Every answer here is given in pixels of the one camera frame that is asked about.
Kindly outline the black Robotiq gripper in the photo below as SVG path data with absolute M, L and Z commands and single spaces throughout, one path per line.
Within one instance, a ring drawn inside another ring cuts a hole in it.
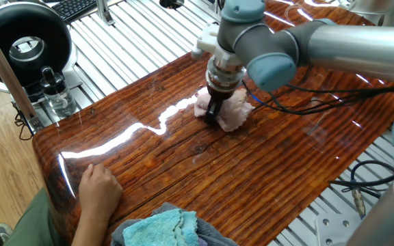
M 220 112 L 222 103 L 224 100 L 228 100 L 234 93 L 233 90 L 227 92 L 221 92 L 210 85 L 207 86 L 208 93 L 210 95 L 209 104 L 205 113 L 205 123 L 208 125 L 214 125 L 216 123 L 216 116 Z

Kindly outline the person's bare hand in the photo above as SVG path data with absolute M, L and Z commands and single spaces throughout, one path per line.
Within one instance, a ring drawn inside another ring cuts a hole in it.
M 81 216 L 94 221 L 108 221 L 122 195 L 116 177 L 103 165 L 89 164 L 79 185 Z

